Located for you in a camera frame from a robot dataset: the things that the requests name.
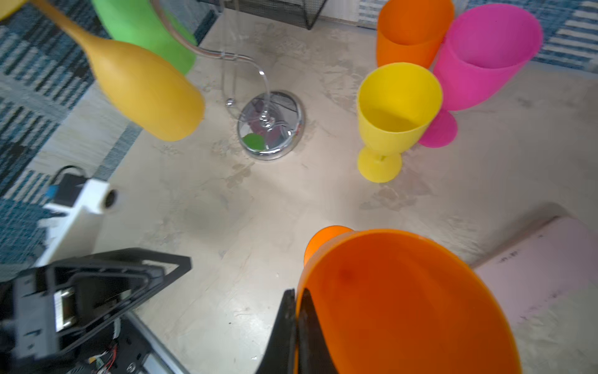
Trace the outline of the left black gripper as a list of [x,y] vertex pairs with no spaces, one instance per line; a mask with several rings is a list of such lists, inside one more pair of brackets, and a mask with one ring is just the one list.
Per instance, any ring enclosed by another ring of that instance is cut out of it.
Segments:
[[[132,266],[144,260],[176,268]],[[23,271],[1,285],[1,371],[66,373],[84,342],[191,269],[190,257],[127,248]]]

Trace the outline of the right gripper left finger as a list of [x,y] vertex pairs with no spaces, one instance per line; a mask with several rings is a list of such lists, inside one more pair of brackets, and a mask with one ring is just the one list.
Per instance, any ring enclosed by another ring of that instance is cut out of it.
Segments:
[[272,333],[256,374],[292,374],[297,340],[295,290],[283,293]]

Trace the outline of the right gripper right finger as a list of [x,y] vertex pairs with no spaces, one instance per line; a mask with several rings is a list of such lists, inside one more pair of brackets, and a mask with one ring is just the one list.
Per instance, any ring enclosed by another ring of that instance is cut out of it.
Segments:
[[301,297],[297,328],[297,372],[337,374],[308,288]]

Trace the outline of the orange back wine glass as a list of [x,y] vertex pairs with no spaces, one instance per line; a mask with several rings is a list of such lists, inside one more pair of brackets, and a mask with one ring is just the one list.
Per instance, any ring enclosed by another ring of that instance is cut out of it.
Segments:
[[305,250],[310,295],[339,373],[519,373],[495,296],[459,257],[395,229],[329,226]]

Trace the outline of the orange wine glass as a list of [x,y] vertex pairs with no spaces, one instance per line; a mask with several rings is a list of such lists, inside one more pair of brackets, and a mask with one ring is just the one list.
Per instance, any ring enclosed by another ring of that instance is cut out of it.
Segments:
[[431,67],[455,15],[451,0],[390,0],[378,16],[379,67],[408,62]]
[[339,373],[519,373],[495,296],[459,257],[395,229],[329,226],[305,250],[310,295]]

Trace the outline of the chrome wine glass rack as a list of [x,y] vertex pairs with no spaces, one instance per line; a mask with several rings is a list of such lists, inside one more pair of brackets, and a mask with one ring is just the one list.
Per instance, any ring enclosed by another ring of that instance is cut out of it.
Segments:
[[[305,132],[305,110],[299,99],[290,92],[271,90],[269,80],[262,67],[250,56],[238,52],[238,31],[227,25],[225,16],[225,2],[220,2],[220,18],[224,23],[222,45],[226,45],[227,36],[232,36],[234,50],[232,52],[212,50],[194,45],[177,31],[168,19],[159,1],[151,1],[152,8],[168,34],[180,45],[197,56],[220,60],[233,65],[231,92],[226,94],[226,68],[221,72],[221,89],[225,106],[230,115],[237,120],[236,132],[239,143],[244,152],[259,161],[274,161],[289,154],[301,140]],[[265,92],[250,100],[244,107],[238,107],[236,101],[236,87],[238,64],[242,62],[255,68],[263,80]]]

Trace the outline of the orange front wine glass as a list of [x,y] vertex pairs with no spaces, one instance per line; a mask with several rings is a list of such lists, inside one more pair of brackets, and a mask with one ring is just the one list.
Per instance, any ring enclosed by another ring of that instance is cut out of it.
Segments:
[[408,62],[431,67],[455,15],[451,0],[390,0],[378,16],[379,67]]

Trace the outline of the pink wine glass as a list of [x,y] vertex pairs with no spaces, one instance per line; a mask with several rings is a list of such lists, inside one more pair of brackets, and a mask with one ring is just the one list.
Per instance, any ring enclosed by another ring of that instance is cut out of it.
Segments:
[[498,93],[540,51],[543,29],[530,12],[508,4],[467,10],[445,36],[433,73],[443,90],[442,108],[419,140],[440,148],[456,138],[453,112]]

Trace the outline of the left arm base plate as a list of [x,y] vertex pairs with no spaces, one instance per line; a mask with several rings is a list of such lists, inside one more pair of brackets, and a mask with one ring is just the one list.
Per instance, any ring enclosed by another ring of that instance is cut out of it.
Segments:
[[187,373],[182,363],[133,312],[74,351],[66,373]]

